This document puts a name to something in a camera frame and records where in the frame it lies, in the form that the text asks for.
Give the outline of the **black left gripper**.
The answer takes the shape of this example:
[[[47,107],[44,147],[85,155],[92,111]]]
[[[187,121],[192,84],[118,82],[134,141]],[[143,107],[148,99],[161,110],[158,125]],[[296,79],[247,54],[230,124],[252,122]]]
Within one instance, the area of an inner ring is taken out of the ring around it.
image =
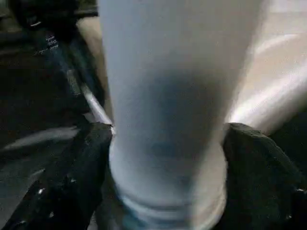
[[[85,100],[88,88],[104,107],[105,90],[97,74],[95,59],[76,25],[80,19],[96,16],[95,0],[13,1],[13,17],[23,30],[48,33],[44,41],[47,57],[64,76],[69,96]]]

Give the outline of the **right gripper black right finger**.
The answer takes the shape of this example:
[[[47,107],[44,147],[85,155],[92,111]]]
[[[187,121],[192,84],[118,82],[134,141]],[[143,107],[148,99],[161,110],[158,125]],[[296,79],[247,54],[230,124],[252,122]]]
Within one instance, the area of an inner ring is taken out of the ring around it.
[[[306,229],[307,179],[272,139],[230,123],[223,149],[228,163],[223,229]]]

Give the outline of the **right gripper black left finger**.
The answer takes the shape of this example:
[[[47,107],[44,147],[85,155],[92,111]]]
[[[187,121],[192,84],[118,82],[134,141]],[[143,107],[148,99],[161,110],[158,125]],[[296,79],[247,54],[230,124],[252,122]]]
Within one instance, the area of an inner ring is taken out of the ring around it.
[[[102,201],[113,127],[94,123],[30,186],[4,225],[6,230],[85,230]]]

